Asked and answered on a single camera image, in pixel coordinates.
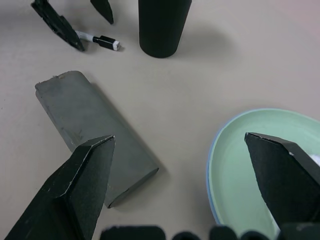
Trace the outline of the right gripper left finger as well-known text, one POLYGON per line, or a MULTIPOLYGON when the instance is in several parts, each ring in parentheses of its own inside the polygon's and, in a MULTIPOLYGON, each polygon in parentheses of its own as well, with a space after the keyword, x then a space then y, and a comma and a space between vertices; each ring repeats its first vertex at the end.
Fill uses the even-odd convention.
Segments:
POLYGON ((44 182, 4 240, 92 240, 115 142, 109 135, 79 145, 44 182))

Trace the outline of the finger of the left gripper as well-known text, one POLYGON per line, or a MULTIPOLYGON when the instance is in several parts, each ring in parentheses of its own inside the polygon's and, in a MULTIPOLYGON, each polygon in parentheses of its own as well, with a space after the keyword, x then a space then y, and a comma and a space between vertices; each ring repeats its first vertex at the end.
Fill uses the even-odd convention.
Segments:
POLYGON ((114 24, 114 16, 108 0, 90 0, 90 3, 111 25, 114 24))
POLYGON ((63 15, 59 15, 55 11, 48 0, 34 0, 31 7, 57 36, 78 51, 85 51, 76 31, 63 15))

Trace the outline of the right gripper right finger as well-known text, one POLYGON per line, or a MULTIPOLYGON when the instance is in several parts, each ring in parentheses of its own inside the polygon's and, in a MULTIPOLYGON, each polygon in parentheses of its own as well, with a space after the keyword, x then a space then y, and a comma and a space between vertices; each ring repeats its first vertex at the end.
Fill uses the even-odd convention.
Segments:
POLYGON ((259 191, 278 226, 320 223, 320 166, 295 142, 247 132, 259 191))

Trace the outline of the white marker black cap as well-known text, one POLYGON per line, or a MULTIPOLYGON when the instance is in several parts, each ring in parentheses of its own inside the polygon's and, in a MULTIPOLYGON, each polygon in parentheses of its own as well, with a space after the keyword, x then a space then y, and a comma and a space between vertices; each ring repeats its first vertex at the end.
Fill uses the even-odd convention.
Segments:
POLYGON ((98 44, 100 47, 113 50, 113 51, 119 51, 121 49, 121 43, 118 40, 115 40, 113 38, 101 35, 100 37, 94 36, 82 31, 75 31, 77 36, 85 41, 92 42, 95 44, 98 44))

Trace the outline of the grey glasses case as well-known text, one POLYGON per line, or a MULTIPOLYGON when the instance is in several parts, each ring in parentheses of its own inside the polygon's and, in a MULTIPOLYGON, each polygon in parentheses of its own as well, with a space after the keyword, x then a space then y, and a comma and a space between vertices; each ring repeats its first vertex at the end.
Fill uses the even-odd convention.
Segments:
POLYGON ((159 170, 155 155, 80 71, 37 83, 35 95, 71 152, 88 140, 115 137, 104 201, 107 208, 117 206, 159 170))

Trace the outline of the black plastic cup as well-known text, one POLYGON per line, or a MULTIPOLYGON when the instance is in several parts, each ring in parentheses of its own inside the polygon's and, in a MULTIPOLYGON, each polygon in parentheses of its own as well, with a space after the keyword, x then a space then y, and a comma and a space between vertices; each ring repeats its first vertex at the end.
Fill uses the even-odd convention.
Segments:
POLYGON ((138 0, 140 48, 154 58, 178 49, 192 0, 138 0))

